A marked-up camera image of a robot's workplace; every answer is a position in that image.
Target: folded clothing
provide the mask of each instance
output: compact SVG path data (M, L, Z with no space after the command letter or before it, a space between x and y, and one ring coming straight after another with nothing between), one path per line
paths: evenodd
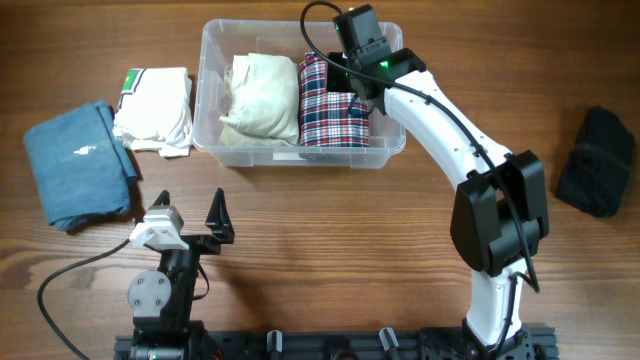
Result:
M556 197L593 216L613 216L629 179L633 145L633 135L616 115L599 106L590 109Z
M191 146L191 79L186 68L131 69L113 133L132 150L163 157L188 156Z
M327 63L313 52L300 64L300 146L368 147L367 105L326 90Z
M49 225L67 231L98 215L126 214L136 172L113 136L104 101L36 125L24 145Z
M225 85L231 108L220 117L225 124L223 144L297 145L298 73L291 59L253 53L234 56Z

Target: storage box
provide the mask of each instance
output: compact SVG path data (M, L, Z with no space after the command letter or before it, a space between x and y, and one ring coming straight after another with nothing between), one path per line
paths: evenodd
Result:
M330 22L307 22L307 32L324 53L342 51L335 26ZM402 48L402 31L393 23L380 23L391 50ZM311 51L296 21L212 20L202 33L198 72L193 144L213 155L225 166L302 165L380 168L406 143L405 129L388 116L375 111L369 117L368 148L298 146L225 146L220 144L223 123L231 99L226 95L224 70L234 55L250 52L284 55L299 64Z

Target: white cloth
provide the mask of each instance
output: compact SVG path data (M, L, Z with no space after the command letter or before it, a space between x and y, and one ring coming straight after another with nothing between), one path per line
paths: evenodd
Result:
M223 129L225 145L296 146L298 128L298 71L285 56L250 53L234 56L233 66L225 74L231 108L220 121L239 132Z
M130 70L113 123L114 136L134 151L189 156L190 94L186 68Z

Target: black folded cloth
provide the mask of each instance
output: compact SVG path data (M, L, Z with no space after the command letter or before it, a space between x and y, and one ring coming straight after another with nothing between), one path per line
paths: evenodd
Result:
M602 107L589 110L556 197L596 217L613 216L629 179L633 135Z

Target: wooden surface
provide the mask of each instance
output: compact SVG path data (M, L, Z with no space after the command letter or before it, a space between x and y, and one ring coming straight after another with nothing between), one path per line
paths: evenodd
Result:
M514 152L531 149L544 161L551 234L535 257L542 293L524 290L523 321L556 327L563 359L640 358L638 167L611 219L583 214L551 192L589 106L610 108L640 134L639 4L374 6L381 21L401 26L405 45L469 118ZM302 7L0 8L0 357L71 358L40 315L36 290L54 270L114 247L132 229L122 221L71 236L46 226L24 132L88 101L116 104L131 67L187 66L197 77L208 20L297 20ZM330 15L318 10L311 19ZM449 236L454 192L411 136L381 170L226 169L197 151L135 159L139 207L168 189L188 233L206 229L215 189L226 192L236 243L202 259L212 289L192 313L209 330L459 326L468 310L470 271ZM57 279L45 302L80 349L109 359L114 336L132 331L129 282L157 261L127 248Z

